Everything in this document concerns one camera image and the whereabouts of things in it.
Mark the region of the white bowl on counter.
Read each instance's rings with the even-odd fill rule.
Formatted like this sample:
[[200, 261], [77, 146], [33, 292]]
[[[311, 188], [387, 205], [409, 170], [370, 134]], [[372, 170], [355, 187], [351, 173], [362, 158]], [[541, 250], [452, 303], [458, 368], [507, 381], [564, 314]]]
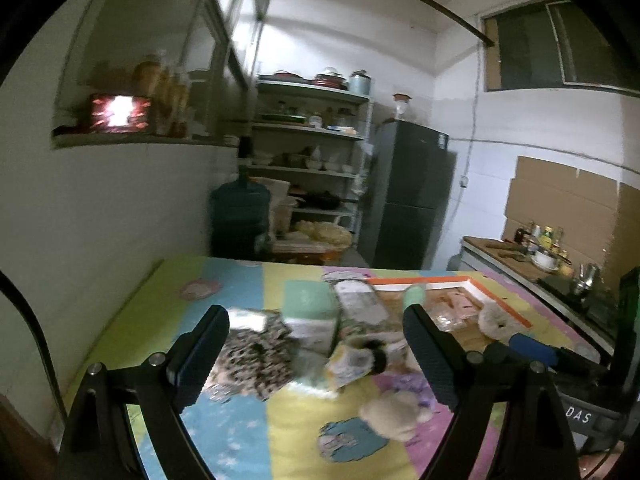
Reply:
[[559, 269], [558, 257], [546, 250], [537, 250], [533, 254], [532, 263], [536, 268], [547, 273], [554, 273]]

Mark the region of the green soft pillow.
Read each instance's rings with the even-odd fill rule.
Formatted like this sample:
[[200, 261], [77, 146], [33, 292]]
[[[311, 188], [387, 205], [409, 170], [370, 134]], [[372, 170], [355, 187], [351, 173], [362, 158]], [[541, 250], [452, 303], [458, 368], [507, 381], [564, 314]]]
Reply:
[[423, 284], [412, 284], [402, 293], [402, 307], [404, 309], [412, 306], [424, 308], [426, 303], [427, 294]]

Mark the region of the cream plush bear purple bow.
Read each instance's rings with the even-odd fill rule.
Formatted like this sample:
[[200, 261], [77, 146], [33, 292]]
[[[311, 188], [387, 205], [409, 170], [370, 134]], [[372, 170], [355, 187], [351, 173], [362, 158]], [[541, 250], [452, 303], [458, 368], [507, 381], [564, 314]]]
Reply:
[[363, 404], [359, 417], [380, 437], [409, 442], [434, 417], [435, 396], [421, 374], [395, 375], [392, 386]]

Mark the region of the green water jug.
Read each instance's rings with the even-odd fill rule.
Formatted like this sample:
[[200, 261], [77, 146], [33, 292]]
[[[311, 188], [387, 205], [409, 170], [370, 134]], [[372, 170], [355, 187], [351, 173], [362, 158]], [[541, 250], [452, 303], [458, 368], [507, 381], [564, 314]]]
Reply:
[[217, 258], [259, 260], [269, 242], [271, 193], [250, 180], [254, 144], [241, 136], [238, 146], [238, 177], [209, 194], [209, 255]]

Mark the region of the pink fluffy soft item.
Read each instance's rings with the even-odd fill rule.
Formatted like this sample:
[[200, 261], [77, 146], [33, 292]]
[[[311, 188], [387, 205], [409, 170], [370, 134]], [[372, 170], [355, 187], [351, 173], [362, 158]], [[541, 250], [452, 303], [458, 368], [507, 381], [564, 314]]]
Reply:
[[477, 304], [466, 296], [460, 290], [450, 290], [446, 293], [450, 306], [460, 315], [462, 318], [470, 318], [473, 315], [477, 315], [482, 310]]

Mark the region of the glass jar on refrigerator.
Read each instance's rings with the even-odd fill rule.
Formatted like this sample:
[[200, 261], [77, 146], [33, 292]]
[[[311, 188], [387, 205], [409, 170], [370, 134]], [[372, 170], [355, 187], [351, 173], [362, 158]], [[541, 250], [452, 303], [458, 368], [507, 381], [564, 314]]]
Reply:
[[393, 100], [394, 100], [394, 107], [395, 107], [394, 119], [405, 120], [409, 110], [411, 96], [408, 96], [408, 94], [405, 94], [405, 93], [397, 92], [393, 94]]

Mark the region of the kitchen counter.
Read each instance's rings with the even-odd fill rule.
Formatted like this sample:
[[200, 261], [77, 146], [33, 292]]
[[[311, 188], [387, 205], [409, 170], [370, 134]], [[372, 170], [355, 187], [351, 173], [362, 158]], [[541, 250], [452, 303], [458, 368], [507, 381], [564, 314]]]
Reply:
[[589, 321], [585, 315], [573, 310], [569, 304], [553, 295], [542, 286], [543, 278], [553, 278], [553, 274], [538, 269], [527, 259], [514, 256], [514, 250], [506, 248], [506, 243], [489, 238], [464, 236], [461, 240], [460, 266], [469, 266], [480, 272], [496, 272], [540, 300], [563, 321], [574, 327], [586, 341], [607, 356], [614, 353], [614, 339], [602, 328]]

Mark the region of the yellow-capped condiment bottle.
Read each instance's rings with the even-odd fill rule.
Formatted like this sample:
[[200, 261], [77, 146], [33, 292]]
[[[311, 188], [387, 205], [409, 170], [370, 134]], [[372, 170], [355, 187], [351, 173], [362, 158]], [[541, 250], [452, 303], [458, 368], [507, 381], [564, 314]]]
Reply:
[[550, 252], [553, 245], [553, 229], [546, 226], [538, 237], [538, 245], [540, 248]]

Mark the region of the red pot with lid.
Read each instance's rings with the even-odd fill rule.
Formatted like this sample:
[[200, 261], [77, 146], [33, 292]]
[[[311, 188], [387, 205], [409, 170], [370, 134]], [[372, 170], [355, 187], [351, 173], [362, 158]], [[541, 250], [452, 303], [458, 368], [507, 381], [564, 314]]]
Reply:
[[316, 86], [337, 90], [348, 89], [347, 80], [334, 67], [326, 67], [321, 73], [314, 76], [312, 83]]

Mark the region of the white tissue pack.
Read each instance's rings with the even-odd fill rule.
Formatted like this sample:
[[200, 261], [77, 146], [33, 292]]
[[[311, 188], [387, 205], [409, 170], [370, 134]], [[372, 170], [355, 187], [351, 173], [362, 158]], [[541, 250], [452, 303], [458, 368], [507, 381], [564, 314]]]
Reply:
[[232, 330], [250, 330], [262, 333], [269, 321], [269, 315], [259, 310], [231, 308], [228, 310], [229, 326]]

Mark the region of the brown cardboard wall panel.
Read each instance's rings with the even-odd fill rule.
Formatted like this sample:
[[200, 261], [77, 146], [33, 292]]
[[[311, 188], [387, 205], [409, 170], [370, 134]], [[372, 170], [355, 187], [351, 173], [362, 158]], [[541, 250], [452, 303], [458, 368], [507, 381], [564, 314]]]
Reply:
[[595, 263], [616, 289], [640, 264], [638, 188], [575, 167], [521, 156], [506, 201], [502, 236], [538, 224], [561, 230], [561, 247], [573, 266]]

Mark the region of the white floral printed package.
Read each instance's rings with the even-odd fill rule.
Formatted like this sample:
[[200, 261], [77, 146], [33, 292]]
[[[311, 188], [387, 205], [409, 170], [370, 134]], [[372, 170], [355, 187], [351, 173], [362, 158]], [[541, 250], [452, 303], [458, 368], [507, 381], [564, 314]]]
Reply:
[[333, 284], [343, 325], [378, 326], [390, 320], [390, 314], [369, 283], [343, 280]]

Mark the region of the mint green carton box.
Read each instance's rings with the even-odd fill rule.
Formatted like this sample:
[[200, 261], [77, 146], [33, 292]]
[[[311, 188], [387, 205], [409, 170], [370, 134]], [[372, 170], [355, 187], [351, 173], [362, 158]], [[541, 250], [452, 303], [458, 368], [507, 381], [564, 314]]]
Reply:
[[281, 316], [291, 336], [303, 349], [322, 356], [331, 354], [340, 322], [340, 308], [328, 283], [286, 281]]

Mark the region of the orange-rimmed cardboard box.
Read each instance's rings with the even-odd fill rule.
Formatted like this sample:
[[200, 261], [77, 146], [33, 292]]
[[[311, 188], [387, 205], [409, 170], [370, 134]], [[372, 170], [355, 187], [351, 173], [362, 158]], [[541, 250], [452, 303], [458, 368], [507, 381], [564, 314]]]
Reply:
[[515, 334], [530, 334], [533, 323], [467, 275], [437, 278], [370, 278], [369, 283], [394, 306], [416, 300], [440, 330], [454, 336], [464, 350], [482, 351], [488, 344], [505, 344]]

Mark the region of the leopard print scarf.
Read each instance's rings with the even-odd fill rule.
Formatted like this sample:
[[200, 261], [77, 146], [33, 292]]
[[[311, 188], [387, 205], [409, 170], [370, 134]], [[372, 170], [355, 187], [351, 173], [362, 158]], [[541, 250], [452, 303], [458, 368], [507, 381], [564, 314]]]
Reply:
[[203, 386], [210, 400], [226, 402], [232, 396], [267, 401], [293, 379], [296, 342], [277, 312], [269, 315], [262, 333], [232, 330]]

